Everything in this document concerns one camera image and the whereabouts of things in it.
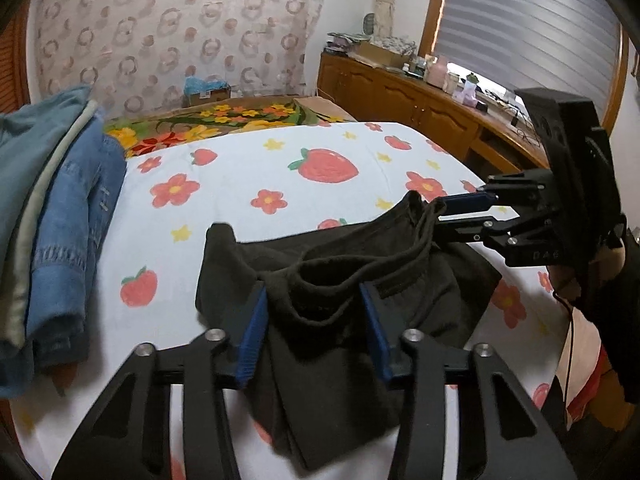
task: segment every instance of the black sleeve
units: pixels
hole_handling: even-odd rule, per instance
[[[583,314],[600,332],[602,345],[625,390],[626,402],[640,401],[640,248],[631,232],[624,239],[622,272],[603,286]]]

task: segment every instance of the black cloth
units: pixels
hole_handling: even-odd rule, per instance
[[[267,242],[238,243],[227,224],[207,232],[196,307],[210,327],[264,282],[270,322],[254,378],[252,414],[274,448],[319,468],[399,421],[367,352],[358,285],[438,341],[461,348],[500,274],[466,244],[433,240],[444,211],[409,192],[376,220]]]
[[[578,304],[591,321],[611,366],[625,390],[626,402],[640,402],[640,248],[630,231],[625,238],[625,265],[604,285],[591,306]]]

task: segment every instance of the person's arm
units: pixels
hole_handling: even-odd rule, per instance
[[[640,402],[640,248],[627,231],[624,247],[603,250],[592,263],[598,290],[593,304],[583,308],[584,317],[600,333],[602,345],[625,391],[625,400]],[[550,267],[556,293],[569,302],[580,296],[572,272]]]

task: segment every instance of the patterned wallpaper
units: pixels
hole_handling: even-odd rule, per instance
[[[40,91],[80,82],[108,118],[180,106],[184,78],[236,95],[304,93],[306,42],[324,0],[40,0]]]

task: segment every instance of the cardboard box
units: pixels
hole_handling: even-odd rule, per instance
[[[411,61],[411,56],[400,56],[400,54],[395,54],[386,48],[380,48],[366,41],[356,47],[355,53],[373,63],[394,68],[402,68],[405,63]]]
[[[209,103],[217,103],[225,99],[231,99],[231,88],[222,88],[220,90],[207,90],[200,94],[191,94],[186,97],[186,105],[188,107],[205,105]]]

